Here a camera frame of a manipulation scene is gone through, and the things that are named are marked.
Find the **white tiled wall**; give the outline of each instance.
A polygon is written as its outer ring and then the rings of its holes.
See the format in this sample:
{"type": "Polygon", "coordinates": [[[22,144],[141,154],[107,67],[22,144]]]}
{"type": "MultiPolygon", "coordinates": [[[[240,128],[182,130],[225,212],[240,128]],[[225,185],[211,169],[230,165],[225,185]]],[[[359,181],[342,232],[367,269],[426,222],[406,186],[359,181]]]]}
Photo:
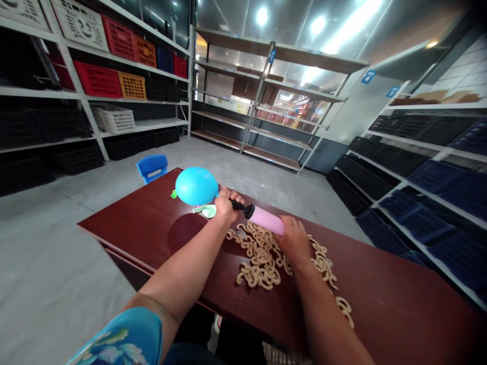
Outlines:
{"type": "Polygon", "coordinates": [[[487,33],[480,38],[444,73],[431,91],[450,90],[447,96],[470,90],[487,97],[487,33]]]}

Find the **hand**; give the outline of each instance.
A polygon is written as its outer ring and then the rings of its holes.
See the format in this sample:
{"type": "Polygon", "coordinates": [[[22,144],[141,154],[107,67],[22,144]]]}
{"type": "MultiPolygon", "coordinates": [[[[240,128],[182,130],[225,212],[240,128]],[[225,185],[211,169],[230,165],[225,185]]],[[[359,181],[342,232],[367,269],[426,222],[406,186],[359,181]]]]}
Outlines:
{"type": "Polygon", "coordinates": [[[303,223],[286,215],[281,215],[281,219],[284,223],[284,235],[274,234],[277,244],[293,266],[309,263],[309,239],[303,223]]]}
{"type": "Polygon", "coordinates": [[[237,220],[238,212],[233,210],[231,200],[235,200],[245,205],[245,200],[237,192],[227,189],[222,186],[218,197],[215,199],[215,205],[217,206],[217,213],[215,217],[221,217],[233,223],[237,220]]]}

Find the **ceiling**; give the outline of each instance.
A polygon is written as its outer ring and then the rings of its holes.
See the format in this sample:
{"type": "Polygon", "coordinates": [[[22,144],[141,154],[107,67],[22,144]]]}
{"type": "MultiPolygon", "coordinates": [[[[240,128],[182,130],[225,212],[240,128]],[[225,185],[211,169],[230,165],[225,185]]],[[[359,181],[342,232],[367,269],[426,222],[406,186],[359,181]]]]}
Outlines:
{"type": "MultiPolygon", "coordinates": [[[[373,64],[428,39],[442,38],[462,9],[456,0],[196,1],[199,27],[373,64]]],[[[196,43],[197,55],[203,60],[206,43],[201,37],[196,43]]],[[[210,47],[210,60],[259,70],[265,63],[264,57],[215,46],[210,47]]],[[[336,90],[344,77],[279,60],[271,73],[284,76],[287,82],[327,91],[336,90]]]]}

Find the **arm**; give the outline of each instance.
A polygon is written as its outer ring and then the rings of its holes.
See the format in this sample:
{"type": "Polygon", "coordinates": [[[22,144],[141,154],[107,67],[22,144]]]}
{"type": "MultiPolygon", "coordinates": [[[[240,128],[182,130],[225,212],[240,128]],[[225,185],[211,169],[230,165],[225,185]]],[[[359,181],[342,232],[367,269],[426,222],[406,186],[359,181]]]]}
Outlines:
{"type": "Polygon", "coordinates": [[[310,261],[309,240],[303,224],[293,217],[281,218],[285,234],[275,238],[293,266],[313,363],[374,364],[310,261]]]}
{"type": "Polygon", "coordinates": [[[215,217],[171,256],[124,308],[146,307],[159,315],[164,333],[161,362],[179,325],[201,295],[230,224],[237,218],[229,199],[245,203],[238,193],[223,187],[215,199],[215,217]]]}

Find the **white plastic crate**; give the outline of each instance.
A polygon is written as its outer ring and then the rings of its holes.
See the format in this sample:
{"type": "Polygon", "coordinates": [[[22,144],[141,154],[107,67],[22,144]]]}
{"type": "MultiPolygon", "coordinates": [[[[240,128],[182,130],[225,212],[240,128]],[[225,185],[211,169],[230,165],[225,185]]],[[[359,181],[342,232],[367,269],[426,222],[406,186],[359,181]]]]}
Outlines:
{"type": "Polygon", "coordinates": [[[65,38],[109,51],[101,15],[72,0],[51,3],[65,38]]]}
{"type": "Polygon", "coordinates": [[[50,31],[38,0],[0,0],[0,15],[50,31]]]}
{"type": "Polygon", "coordinates": [[[133,111],[119,106],[96,103],[91,110],[99,128],[110,133],[126,133],[135,129],[133,111]]]}

